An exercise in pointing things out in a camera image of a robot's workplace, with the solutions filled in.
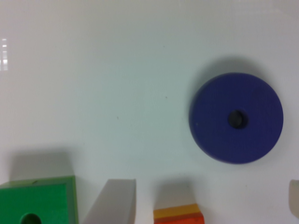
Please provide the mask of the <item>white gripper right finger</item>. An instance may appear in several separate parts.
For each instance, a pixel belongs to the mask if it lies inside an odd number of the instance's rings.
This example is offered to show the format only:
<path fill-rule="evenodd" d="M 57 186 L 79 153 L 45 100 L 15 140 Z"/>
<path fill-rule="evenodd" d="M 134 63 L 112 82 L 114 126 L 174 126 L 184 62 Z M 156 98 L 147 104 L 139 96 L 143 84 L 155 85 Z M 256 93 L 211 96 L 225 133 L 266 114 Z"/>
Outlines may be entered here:
<path fill-rule="evenodd" d="M 289 207 L 291 213 L 299 218 L 299 180 L 291 180 L 289 185 Z"/>

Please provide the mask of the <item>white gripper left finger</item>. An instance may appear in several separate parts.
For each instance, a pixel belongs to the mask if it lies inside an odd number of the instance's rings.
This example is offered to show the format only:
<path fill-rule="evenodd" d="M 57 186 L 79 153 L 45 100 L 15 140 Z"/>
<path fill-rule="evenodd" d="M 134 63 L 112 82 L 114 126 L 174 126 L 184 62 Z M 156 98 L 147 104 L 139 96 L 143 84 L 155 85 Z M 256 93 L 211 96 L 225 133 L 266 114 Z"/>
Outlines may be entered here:
<path fill-rule="evenodd" d="M 136 181 L 109 179 L 82 224 L 135 224 Z"/>

